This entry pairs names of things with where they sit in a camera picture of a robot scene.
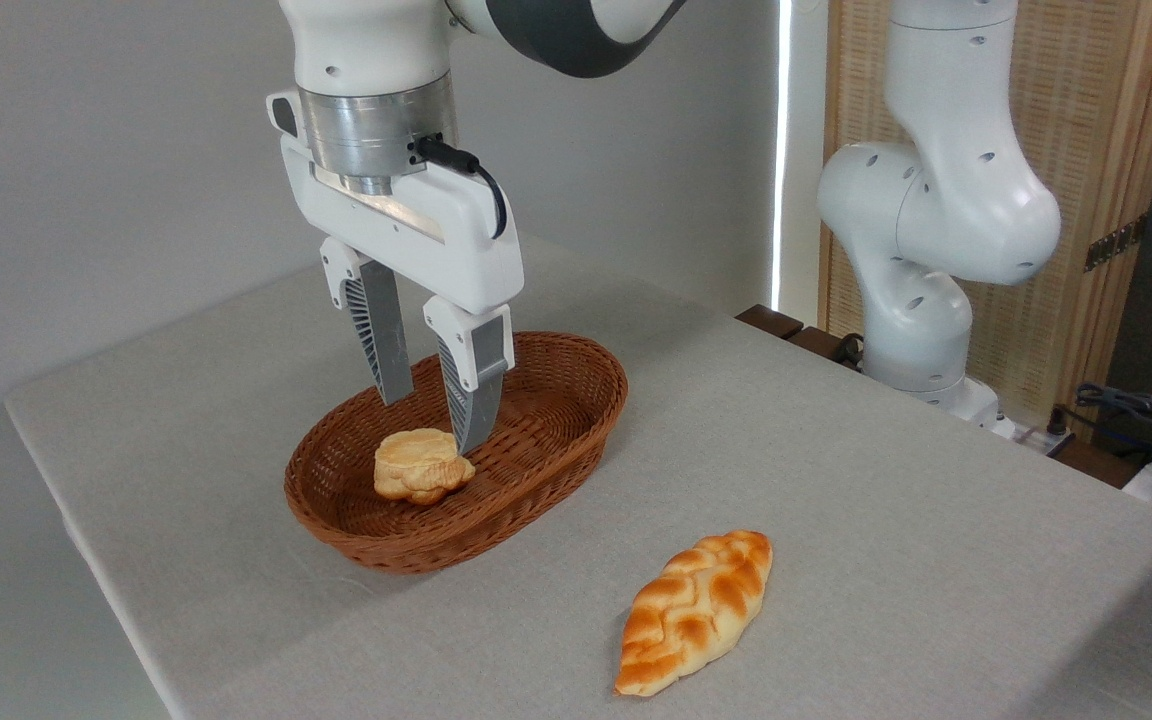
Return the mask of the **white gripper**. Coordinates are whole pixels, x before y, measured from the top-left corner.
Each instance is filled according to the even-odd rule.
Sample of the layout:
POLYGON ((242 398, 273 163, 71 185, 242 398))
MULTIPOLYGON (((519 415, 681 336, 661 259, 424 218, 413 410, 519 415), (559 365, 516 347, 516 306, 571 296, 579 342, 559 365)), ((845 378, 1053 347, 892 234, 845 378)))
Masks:
POLYGON ((312 160, 300 109, 294 91, 268 96, 294 199, 308 223, 329 234, 320 256, 333 304, 351 316, 389 406, 414 391, 394 272, 439 295, 422 311, 439 340, 452 432, 467 456, 492 433, 503 377, 516 365, 502 305, 524 287, 515 223, 497 234, 488 184, 439 165, 392 179, 388 195, 353 190, 312 160))

